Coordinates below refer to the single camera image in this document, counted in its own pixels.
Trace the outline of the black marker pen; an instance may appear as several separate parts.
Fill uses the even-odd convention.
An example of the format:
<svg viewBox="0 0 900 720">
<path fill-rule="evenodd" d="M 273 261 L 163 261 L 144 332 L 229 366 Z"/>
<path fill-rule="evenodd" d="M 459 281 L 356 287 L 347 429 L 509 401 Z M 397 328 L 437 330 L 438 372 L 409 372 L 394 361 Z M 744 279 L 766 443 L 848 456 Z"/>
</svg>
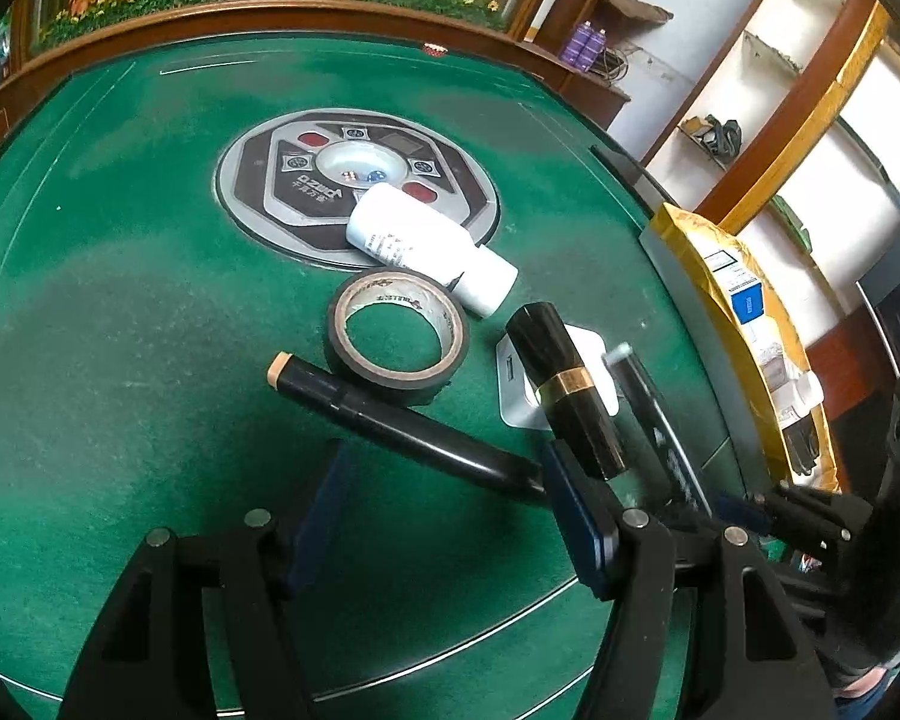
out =
<svg viewBox="0 0 900 720">
<path fill-rule="evenodd" d="M 370 395 L 354 383 L 281 351 L 266 371 L 269 387 L 359 436 L 480 488 L 546 504 L 539 465 L 455 427 Z"/>
</svg>

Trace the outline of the black gold lipstick tube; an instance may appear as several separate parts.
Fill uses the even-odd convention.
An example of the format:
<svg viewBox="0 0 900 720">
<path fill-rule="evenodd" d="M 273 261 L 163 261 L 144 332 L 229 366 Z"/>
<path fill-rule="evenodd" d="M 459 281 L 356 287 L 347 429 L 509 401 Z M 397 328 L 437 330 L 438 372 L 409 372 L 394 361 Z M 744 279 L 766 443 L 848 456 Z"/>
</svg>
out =
<svg viewBox="0 0 900 720">
<path fill-rule="evenodd" d="M 550 302 L 521 305 L 505 325 L 554 435 L 587 475 L 610 481 L 626 471 L 621 442 L 589 369 Z"/>
</svg>

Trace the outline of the black tape roll beige core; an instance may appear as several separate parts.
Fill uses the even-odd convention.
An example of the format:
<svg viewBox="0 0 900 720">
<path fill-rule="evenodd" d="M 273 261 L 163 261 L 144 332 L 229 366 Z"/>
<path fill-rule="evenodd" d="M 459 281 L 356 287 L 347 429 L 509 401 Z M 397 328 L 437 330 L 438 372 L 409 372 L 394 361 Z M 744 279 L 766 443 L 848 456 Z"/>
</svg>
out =
<svg viewBox="0 0 900 720">
<path fill-rule="evenodd" d="M 470 351 L 458 301 L 411 271 L 374 268 L 341 284 L 326 312 L 331 371 L 401 405 L 432 401 Z"/>
</svg>

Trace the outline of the yellow taped foam tray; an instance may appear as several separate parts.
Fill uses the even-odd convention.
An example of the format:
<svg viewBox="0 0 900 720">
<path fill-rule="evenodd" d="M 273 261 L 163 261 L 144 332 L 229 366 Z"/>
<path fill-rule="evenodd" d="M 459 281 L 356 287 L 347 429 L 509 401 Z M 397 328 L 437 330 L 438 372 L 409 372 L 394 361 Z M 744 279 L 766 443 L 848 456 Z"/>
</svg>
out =
<svg viewBox="0 0 900 720">
<path fill-rule="evenodd" d="M 841 489 L 823 387 L 756 259 L 706 218 L 665 203 L 640 234 L 724 415 L 743 486 Z"/>
</svg>

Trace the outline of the round mahjong control panel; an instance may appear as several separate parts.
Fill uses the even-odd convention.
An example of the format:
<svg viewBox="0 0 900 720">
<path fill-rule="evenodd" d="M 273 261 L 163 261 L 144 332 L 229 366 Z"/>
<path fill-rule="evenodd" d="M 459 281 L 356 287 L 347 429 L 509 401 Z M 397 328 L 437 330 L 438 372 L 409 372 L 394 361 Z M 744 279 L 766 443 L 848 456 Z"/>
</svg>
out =
<svg viewBox="0 0 900 720">
<path fill-rule="evenodd" d="M 440 211 L 484 244 L 499 224 L 491 177 L 437 130 L 352 107 L 294 110 L 250 128 L 215 166 L 214 193 L 255 241 L 308 265 L 362 270 L 346 241 L 365 191 L 388 184 Z"/>
</svg>

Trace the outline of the purple bottles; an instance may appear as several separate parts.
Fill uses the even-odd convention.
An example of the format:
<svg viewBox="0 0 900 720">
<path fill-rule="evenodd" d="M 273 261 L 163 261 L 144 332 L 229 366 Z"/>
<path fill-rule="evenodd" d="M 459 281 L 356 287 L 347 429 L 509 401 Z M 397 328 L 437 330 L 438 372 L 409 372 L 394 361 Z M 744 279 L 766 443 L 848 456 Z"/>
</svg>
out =
<svg viewBox="0 0 900 720">
<path fill-rule="evenodd" d="M 560 51 L 559 59 L 577 70 L 589 71 L 605 46 L 606 31 L 594 28 L 590 21 L 583 21 Z"/>
</svg>

